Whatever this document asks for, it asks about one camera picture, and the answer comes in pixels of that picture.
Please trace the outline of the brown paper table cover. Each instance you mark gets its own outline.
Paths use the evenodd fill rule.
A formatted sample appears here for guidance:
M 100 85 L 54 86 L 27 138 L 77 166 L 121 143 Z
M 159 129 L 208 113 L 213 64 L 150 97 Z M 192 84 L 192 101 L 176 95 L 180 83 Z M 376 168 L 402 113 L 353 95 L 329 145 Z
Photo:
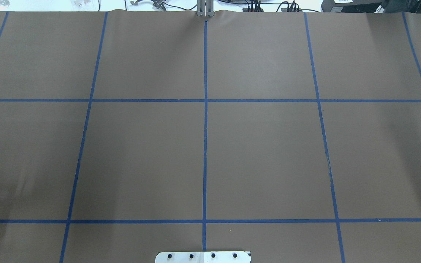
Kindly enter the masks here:
M 0 263 L 421 263 L 421 15 L 0 12 Z

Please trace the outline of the black box device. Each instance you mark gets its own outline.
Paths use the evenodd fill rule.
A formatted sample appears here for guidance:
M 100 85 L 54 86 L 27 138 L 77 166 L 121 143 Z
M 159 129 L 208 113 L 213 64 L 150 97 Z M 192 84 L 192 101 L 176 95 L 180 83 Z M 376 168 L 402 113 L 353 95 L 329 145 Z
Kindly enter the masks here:
M 383 0 L 323 0 L 323 13 L 374 13 L 381 8 Z

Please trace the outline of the aluminium frame post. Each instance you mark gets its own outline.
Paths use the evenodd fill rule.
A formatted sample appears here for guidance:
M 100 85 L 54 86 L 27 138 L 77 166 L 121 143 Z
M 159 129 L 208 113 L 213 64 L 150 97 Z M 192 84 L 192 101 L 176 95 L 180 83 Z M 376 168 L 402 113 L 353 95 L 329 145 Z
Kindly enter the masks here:
M 214 0 L 197 0 L 198 17 L 213 17 L 214 15 Z

